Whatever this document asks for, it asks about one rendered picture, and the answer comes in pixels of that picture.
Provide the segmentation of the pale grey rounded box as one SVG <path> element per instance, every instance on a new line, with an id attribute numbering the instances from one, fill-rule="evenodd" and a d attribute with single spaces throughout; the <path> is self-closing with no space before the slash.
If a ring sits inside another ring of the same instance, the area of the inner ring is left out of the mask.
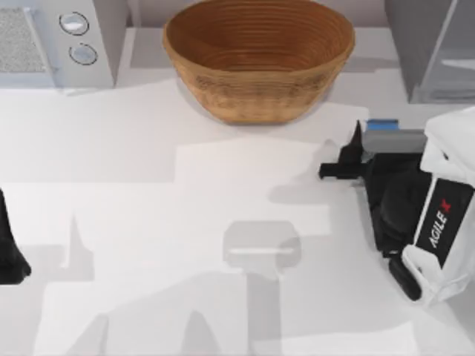
<path id="1" fill-rule="evenodd" d="M 375 130 L 362 136 L 363 148 L 371 154 L 419 154 L 426 142 L 422 130 Z"/>

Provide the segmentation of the small blue block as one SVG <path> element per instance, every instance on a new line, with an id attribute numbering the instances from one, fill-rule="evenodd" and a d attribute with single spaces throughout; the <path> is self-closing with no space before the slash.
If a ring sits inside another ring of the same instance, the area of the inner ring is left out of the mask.
<path id="1" fill-rule="evenodd" d="M 366 124 L 367 131 L 396 131 L 399 129 L 397 119 L 368 119 Z"/>

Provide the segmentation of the grey cabinet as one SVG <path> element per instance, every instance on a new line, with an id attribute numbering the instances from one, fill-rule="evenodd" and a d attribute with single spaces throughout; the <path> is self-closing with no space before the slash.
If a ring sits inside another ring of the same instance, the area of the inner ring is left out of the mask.
<path id="1" fill-rule="evenodd" d="M 475 104 L 475 0 L 384 0 L 411 104 Z"/>

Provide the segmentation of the brown woven basket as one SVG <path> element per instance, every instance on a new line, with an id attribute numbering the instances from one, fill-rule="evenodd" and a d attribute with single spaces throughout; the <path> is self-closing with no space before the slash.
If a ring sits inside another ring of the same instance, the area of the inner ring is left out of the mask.
<path id="1" fill-rule="evenodd" d="M 227 124 L 298 119 L 356 44 L 352 22 L 313 0 L 200 0 L 163 28 L 163 46 L 200 106 Z"/>

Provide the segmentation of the pale microwave oven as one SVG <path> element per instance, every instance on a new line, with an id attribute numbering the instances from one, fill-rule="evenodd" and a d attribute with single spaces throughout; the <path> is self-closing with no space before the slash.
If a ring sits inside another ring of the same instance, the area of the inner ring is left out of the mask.
<path id="1" fill-rule="evenodd" d="M 83 36 L 59 26 L 59 16 L 71 12 L 88 19 Z M 127 0 L 0 0 L 0 88 L 114 87 L 128 17 Z M 97 51 L 93 65 L 69 57 L 69 47 L 79 43 Z"/>

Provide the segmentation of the small round microwave knob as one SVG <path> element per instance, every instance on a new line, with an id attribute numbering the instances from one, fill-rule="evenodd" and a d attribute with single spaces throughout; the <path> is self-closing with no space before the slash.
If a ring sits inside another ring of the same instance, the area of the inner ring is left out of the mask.
<path id="1" fill-rule="evenodd" d="M 98 60 L 97 51 L 86 43 L 79 43 L 69 47 L 69 57 L 78 65 L 90 66 Z"/>

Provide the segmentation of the large round microwave knob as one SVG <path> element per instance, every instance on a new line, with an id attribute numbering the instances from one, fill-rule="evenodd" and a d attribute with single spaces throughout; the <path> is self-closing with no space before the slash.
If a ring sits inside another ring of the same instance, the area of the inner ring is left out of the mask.
<path id="1" fill-rule="evenodd" d="M 90 28 L 88 19 L 79 12 L 61 14 L 59 26 L 66 34 L 72 36 L 83 36 Z"/>

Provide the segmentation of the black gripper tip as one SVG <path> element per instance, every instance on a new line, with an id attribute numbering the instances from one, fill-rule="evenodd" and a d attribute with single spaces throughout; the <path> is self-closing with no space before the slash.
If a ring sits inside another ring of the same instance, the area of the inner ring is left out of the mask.
<path id="1" fill-rule="evenodd" d="M 3 190 L 0 189 L 0 286 L 19 285 L 32 268 L 13 236 Z"/>

